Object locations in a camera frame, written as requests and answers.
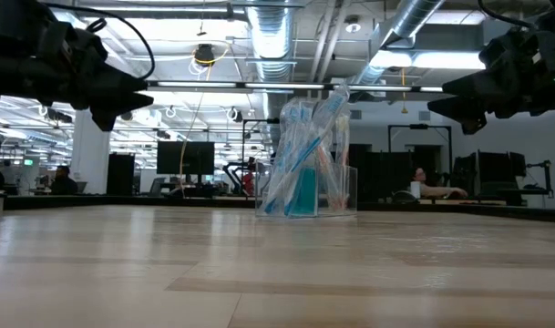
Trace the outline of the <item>silver ribbed air duct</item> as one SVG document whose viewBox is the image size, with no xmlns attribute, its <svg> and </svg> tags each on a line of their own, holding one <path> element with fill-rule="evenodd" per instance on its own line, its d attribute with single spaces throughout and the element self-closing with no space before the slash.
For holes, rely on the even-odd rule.
<svg viewBox="0 0 555 328">
<path fill-rule="evenodd" d="M 259 6 L 249 6 L 246 13 L 251 24 L 251 41 L 258 81 L 286 83 L 291 80 L 293 64 L 292 38 L 294 13 L 285 7 L 287 0 L 257 0 Z"/>
</svg>

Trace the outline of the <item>white square pillar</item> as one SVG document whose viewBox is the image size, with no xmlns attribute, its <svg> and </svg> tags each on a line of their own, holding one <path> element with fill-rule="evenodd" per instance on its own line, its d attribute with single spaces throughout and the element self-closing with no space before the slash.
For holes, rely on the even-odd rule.
<svg viewBox="0 0 555 328">
<path fill-rule="evenodd" d="M 86 193 L 104 194 L 108 184 L 110 133 L 98 128 L 89 110 L 77 111 L 74 124 L 72 176 L 76 181 L 86 182 Z"/>
</svg>

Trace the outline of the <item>long overhead light bar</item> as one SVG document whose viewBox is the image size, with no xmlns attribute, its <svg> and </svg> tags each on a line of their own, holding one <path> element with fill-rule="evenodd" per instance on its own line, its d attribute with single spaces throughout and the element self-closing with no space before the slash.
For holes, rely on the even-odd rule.
<svg viewBox="0 0 555 328">
<path fill-rule="evenodd" d="M 332 91 L 338 84 L 328 83 L 277 83 L 277 82 L 215 82 L 215 81 L 156 81 L 148 82 L 148 91 L 161 92 L 220 92 L 252 93 L 256 91 Z M 396 85 L 348 85 L 351 92 L 431 93 L 443 92 L 442 87 Z"/>
</svg>

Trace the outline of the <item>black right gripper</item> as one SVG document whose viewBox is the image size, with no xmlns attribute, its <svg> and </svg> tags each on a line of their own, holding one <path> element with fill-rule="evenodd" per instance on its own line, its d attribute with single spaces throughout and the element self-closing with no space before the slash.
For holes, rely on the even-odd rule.
<svg viewBox="0 0 555 328">
<path fill-rule="evenodd" d="M 555 15 L 539 17 L 532 29 L 513 27 L 481 51 L 485 70 L 442 85 L 457 96 L 433 100 L 427 108 L 475 134 L 487 125 L 486 114 L 510 118 L 520 112 L 533 117 L 555 110 Z"/>
</svg>

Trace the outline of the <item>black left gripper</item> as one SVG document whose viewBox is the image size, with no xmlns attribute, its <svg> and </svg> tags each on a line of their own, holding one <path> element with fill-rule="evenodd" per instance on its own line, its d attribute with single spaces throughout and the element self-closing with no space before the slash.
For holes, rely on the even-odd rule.
<svg viewBox="0 0 555 328">
<path fill-rule="evenodd" d="M 86 29 L 57 20 L 46 8 L 28 11 L 32 70 L 28 95 L 45 105 L 66 101 L 76 109 L 100 101 L 120 109 L 150 106 L 154 98 L 141 94 L 148 83 L 113 67 L 102 68 L 100 38 Z M 120 112 L 90 109 L 101 131 L 112 131 Z"/>
</svg>

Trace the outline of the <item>clear acrylic organizer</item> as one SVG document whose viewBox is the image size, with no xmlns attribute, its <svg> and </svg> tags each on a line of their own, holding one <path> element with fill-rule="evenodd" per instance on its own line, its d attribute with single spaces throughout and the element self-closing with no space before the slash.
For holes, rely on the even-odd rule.
<svg viewBox="0 0 555 328">
<path fill-rule="evenodd" d="M 316 209 L 313 216 L 291 216 L 283 215 L 283 207 L 276 199 L 280 191 L 279 179 L 275 178 L 276 172 L 279 171 L 276 165 L 259 162 L 256 164 L 256 174 L 254 177 L 253 200 L 255 214 L 259 217 L 265 217 L 275 220 L 296 220 L 305 218 L 325 218 L 325 217 L 343 217 L 352 216 L 357 211 L 357 169 L 348 167 L 349 184 L 347 187 L 348 198 L 345 211 L 337 213 L 332 211 L 328 206 L 326 184 L 322 173 L 320 172 L 319 163 L 316 159 L 309 159 L 306 167 L 312 167 L 316 171 Z"/>
</svg>

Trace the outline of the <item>silver smooth air duct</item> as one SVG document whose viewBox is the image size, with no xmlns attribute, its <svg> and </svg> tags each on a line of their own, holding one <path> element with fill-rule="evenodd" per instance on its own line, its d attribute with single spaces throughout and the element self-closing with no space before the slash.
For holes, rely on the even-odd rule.
<svg viewBox="0 0 555 328">
<path fill-rule="evenodd" d="M 398 67 L 398 64 L 385 63 L 384 57 L 392 55 L 392 49 L 412 49 L 418 31 L 445 1 L 401 0 L 392 17 L 375 25 L 368 41 L 368 63 L 348 82 L 373 85 L 389 67 Z"/>
</svg>

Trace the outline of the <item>black station frame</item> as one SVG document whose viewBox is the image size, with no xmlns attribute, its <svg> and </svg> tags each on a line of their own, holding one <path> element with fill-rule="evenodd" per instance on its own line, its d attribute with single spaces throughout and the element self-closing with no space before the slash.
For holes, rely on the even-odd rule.
<svg viewBox="0 0 555 328">
<path fill-rule="evenodd" d="M 391 132 L 394 128 L 409 128 L 412 130 L 424 130 L 435 128 L 428 124 L 410 124 L 410 125 L 392 125 L 387 129 L 388 140 L 388 152 L 387 152 L 387 165 L 389 172 L 392 174 L 392 183 L 390 184 L 390 190 L 392 193 L 391 201 L 394 204 L 417 204 L 421 199 L 434 199 L 434 198 L 424 198 L 421 196 L 420 199 L 416 199 L 410 193 L 410 182 L 412 181 L 412 176 L 414 174 L 414 169 L 422 168 L 427 175 L 427 185 L 432 187 L 446 187 L 431 184 L 429 176 L 422 165 L 416 163 L 413 159 L 413 153 L 411 151 L 399 153 L 392 151 L 392 137 Z"/>
<path fill-rule="evenodd" d="M 272 150 L 276 150 L 281 138 L 281 122 L 278 118 L 250 118 L 242 122 L 242 150 L 252 134 L 268 135 L 268 140 L 263 141 Z"/>
</svg>

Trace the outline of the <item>black cabinet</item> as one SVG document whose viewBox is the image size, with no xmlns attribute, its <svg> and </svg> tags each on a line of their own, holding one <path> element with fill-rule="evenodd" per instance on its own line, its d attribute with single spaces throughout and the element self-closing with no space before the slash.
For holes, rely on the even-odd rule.
<svg viewBox="0 0 555 328">
<path fill-rule="evenodd" d="M 112 153 L 108 160 L 107 194 L 115 196 L 131 196 L 135 157 L 132 155 Z"/>
</svg>

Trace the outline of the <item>black background robot station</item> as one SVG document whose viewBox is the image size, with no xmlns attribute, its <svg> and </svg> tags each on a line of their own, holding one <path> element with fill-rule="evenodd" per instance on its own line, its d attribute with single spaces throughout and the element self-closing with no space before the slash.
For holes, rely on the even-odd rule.
<svg viewBox="0 0 555 328">
<path fill-rule="evenodd" d="M 524 196 L 541 196 L 553 199 L 554 190 L 550 176 L 551 162 L 527 163 L 517 152 L 495 153 L 477 150 L 466 157 L 456 158 L 447 175 L 452 187 L 463 189 L 477 202 L 503 201 L 508 206 L 526 206 Z M 520 178 L 530 178 L 530 169 L 542 169 L 544 184 L 519 185 Z"/>
</svg>

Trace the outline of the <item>black ceiling dome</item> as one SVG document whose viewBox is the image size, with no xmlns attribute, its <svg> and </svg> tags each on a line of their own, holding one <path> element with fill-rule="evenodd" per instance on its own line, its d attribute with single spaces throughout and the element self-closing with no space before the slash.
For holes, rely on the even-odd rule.
<svg viewBox="0 0 555 328">
<path fill-rule="evenodd" d="M 212 44 L 199 44 L 194 53 L 194 61 L 201 67 L 213 65 L 215 62 L 215 55 L 213 54 Z"/>
</svg>

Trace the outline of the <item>person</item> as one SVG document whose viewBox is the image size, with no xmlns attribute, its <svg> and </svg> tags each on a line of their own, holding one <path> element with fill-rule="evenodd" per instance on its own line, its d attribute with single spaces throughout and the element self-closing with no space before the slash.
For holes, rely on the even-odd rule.
<svg viewBox="0 0 555 328">
<path fill-rule="evenodd" d="M 427 175 L 422 168 L 414 169 L 412 181 L 419 183 L 420 195 L 424 198 L 445 198 L 451 195 L 466 197 L 468 193 L 457 187 L 432 187 L 427 185 Z"/>
<path fill-rule="evenodd" d="M 75 195 L 78 192 L 77 183 L 69 177 L 68 166 L 59 166 L 53 183 L 50 186 L 53 195 Z"/>
</svg>

